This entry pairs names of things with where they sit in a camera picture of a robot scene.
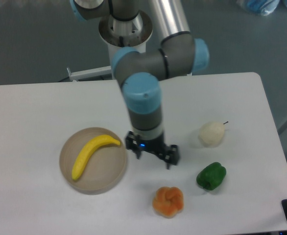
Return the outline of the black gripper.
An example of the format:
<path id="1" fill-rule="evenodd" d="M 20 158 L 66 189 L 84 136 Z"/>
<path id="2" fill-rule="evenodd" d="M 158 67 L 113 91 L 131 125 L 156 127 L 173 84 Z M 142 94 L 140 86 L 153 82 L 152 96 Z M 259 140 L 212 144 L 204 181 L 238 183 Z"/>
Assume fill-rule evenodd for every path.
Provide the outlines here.
<path id="1" fill-rule="evenodd" d="M 144 140 L 141 136 L 129 131 L 125 137 L 125 147 L 135 153 L 138 160 L 142 152 L 155 155 L 166 163 L 166 169 L 170 169 L 172 165 L 178 165 L 179 147 L 174 144 L 166 145 L 164 139 L 163 133 L 154 139 Z"/>

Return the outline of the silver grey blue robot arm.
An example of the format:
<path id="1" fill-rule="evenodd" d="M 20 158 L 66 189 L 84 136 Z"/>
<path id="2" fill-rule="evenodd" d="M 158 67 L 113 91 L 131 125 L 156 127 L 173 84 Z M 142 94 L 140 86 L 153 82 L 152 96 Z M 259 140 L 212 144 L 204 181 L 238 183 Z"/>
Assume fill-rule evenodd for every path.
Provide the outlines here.
<path id="1" fill-rule="evenodd" d="M 139 9 L 136 0 L 72 0 L 70 4 L 78 19 L 100 18 L 101 37 L 117 48 L 110 64 L 132 125 L 126 148 L 137 157 L 147 152 L 167 166 L 177 165 L 178 146 L 164 141 L 159 83 L 202 70 L 210 58 L 206 43 L 191 35 L 181 2 L 147 1 L 152 17 Z"/>

